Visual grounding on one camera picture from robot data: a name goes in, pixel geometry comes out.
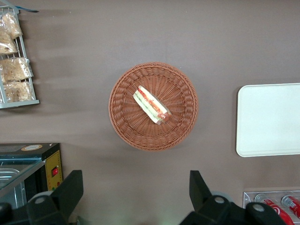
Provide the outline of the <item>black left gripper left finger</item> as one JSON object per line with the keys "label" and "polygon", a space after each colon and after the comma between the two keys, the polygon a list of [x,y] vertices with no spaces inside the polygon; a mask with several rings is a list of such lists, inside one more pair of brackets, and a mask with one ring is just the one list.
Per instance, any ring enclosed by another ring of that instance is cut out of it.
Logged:
{"label": "black left gripper left finger", "polygon": [[54,190],[36,194],[27,203],[31,225],[68,225],[83,196],[83,173],[73,170]]}

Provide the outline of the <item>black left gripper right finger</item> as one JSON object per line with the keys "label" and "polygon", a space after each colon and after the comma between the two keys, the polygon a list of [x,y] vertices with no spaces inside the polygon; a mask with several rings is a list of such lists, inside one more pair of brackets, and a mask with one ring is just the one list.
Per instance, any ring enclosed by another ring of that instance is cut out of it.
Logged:
{"label": "black left gripper right finger", "polygon": [[189,196],[194,210],[182,225],[243,225],[244,210],[226,197],[213,195],[199,171],[191,171]]}

